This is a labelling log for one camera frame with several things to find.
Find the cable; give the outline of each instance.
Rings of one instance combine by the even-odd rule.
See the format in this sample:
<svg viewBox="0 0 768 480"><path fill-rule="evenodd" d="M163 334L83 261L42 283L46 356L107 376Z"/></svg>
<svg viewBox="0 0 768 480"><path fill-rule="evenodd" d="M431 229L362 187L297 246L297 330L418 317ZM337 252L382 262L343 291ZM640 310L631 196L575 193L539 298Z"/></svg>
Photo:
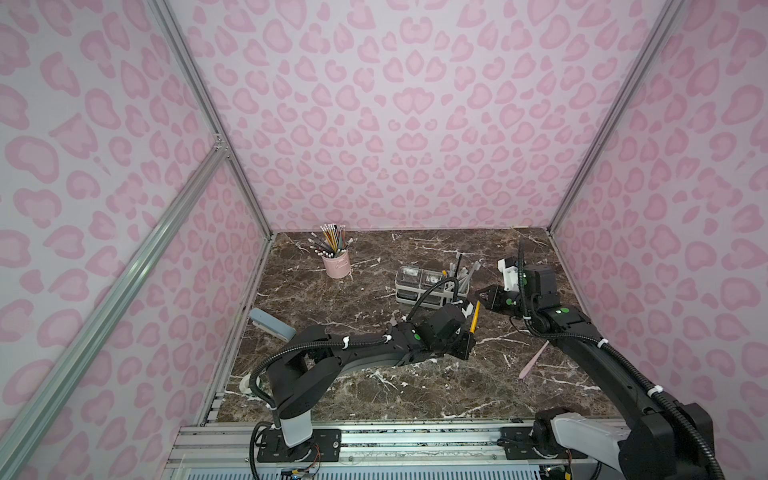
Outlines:
<svg viewBox="0 0 768 480"><path fill-rule="evenodd" d="M603 470L603 462L598 460L598 466L594 467L594 472L592 472L592 476L589 478L589 480L598 480L598 477L600 476L600 472Z"/></svg>
<svg viewBox="0 0 768 480"><path fill-rule="evenodd" d="M411 307L411 311L408 312L408 316L406 317L406 322L410 322L413 318L413 314L416 313L416 309L419 308L419 305L422 304L424 299L432 292L434 292L439 286L445 285L448 282L453 282L453 301L455 302L458 300L458 279L456 279L455 276L447 276L446 278L438 281L431 287L429 287L427 290L425 290L424 293L416 300L416 303L413 304L413 307Z"/></svg>
<svg viewBox="0 0 768 480"><path fill-rule="evenodd" d="M250 474L253 475L254 480L261 480L259 478L259 472L256 471L256 458L253 450L256 448L256 439L270 429L272 424L270 422L258 422L253 427L253 432L250 434L250 442L248 443L248 463L250 465ZM266 427L264 430L259 431L260 427Z"/></svg>
<svg viewBox="0 0 768 480"><path fill-rule="evenodd" d="M512 315L509 316L509 324L512 325L512 328L515 329L515 332L519 333L520 335L530 336L532 339L536 338L535 336L531 335L530 333L523 332L520 330L513 322L512 322Z"/></svg>
<svg viewBox="0 0 768 480"><path fill-rule="evenodd" d="M383 345L386 343L386 338L381 338L381 340L376 341L362 341L362 340L351 340L349 341L349 348L364 348L367 346L378 346ZM250 387L250 391L254 394L256 394L257 397L262 399L264 402L269 405L270 410L275 410L276 404L274 399L269 396L266 392L264 392L259 386L256 384L256 379L259 378L259 375L267 369L270 365L275 363L278 359L280 359L281 356L285 355L286 353L293 353L293 352L299 352L304 350L319 350L319 349L340 349L344 348L345 343L344 342L306 342L306 343L299 343L297 345L288 346L282 350L280 350L278 353L275 353L272 356L267 357L266 359L262 360L259 365L250 374L250 381L248 382L248 386Z"/></svg>
<svg viewBox="0 0 768 480"><path fill-rule="evenodd" d="M600 340L596 339L591 336L587 335L580 335L577 333L540 333L536 328L533 326L533 322L531 321L531 317L535 315L535 312L529 312L528 306L525 303L525 291L523 286L523 274L522 274L522 266L525 265L524 260L525 250L523 247L523 240L520 239L520 243L518 244L518 284L520 286L520 300L521 300L521 306L522 306L522 312L523 312L523 321L525 322L525 327L528 329L531 334L536 335L538 337L541 337L543 339L577 339L585 343L599 343ZM627 360L626 357L621 355L621 352L616 350L610 343L605 343L602 347L602 350L605 352L608 352L609 355L614 357L614 359L622 366L624 369L634 377L634 379L643 387L643 390L646 392L651 392L651 390L655 387L654 383L651 382L643 373L638 370L634 365L632 365L632 362ZM709 469L709 473L711 478L714 478L715 480L725 480L725 476L723 475L723 470L720 468L720 464L717 462L717 458L715 458L714 451L710 447L710 445L707 443L707 440L704 439L704 437L701 435L701 433L696 430L696 427L694 427L689 421L688 418L669 400L667 397L663 396L661 392L655 391L649 394L650 397L667 413L669 413L672 418L677 422L677 424L682 427L683 430L691 437L691 439L696 444L696 447L698 447L699 452L701 452L702 455L707 459L707 465Z"/></svg>

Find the pencil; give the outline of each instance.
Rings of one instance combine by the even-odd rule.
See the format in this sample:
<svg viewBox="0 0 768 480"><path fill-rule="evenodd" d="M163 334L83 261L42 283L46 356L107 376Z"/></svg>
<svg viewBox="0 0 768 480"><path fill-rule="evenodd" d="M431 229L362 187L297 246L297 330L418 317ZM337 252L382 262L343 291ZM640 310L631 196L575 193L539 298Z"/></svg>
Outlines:
<svg viewBox="0 0 768 480"><path fill-rule="evenodd" d="M472 318L472 326L469 327L469 332L474 333L475 328L477 328L478 325L478 315L480 315L480 301L478 300L478 304L475 305L475 316Z"/></svg>

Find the brown marble surface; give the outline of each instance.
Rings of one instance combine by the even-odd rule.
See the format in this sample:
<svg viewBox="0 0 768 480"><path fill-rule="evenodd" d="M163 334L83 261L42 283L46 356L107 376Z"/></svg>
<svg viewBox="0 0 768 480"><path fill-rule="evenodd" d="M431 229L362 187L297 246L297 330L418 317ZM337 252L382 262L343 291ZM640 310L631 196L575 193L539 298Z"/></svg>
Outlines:
<svg viewBox="0 0 768 480"><path fill-rule="evenodd" d="M402 265L444 270L455 261L455 253L462 252L462 265L482 262L482 268L472 277L470 291L474 291L502 283L496 262L517 253L521 235L526 237L526 260L555 266L561 297L566 303L576 303L541 229L409 230L353 233L355 240L349 249L353 274L342 280L331 280L325 274L322 261L308 248L307 233L280 233L253 306L299 331L317 323L330 333L383 332L391 319L399 319L410 309L394 298L395 273ZM422 315L431 312L421 310ZM519 320L515 325L524 328ZM547 347L526 378L518 379L520 370L543 341L515 332L506 316L481 310L475 338L477 345L467 362L446 356L411 366L340 376L313 409L313 418L530 418L538 410L555 406L583 415L617 415L603 392L553 347ZM282 345L248 325L218 422L271 418L260 400L240 393L238 383L262 358Z"/></svg>

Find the pencil holder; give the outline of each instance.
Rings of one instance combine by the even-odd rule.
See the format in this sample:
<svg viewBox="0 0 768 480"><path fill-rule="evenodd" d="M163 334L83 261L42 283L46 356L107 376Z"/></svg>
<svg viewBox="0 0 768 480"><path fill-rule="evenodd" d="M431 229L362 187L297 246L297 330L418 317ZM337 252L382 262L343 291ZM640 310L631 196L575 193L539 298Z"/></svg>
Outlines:
<svg viewBox="0 0 768 480"><path fill-rule="evenodd" d="M352 273L352 264L349 262L349 252L344 252L341 257L327 258L323 257L323 263L326 266L326 273L331 278L344 278Z"/></svg>

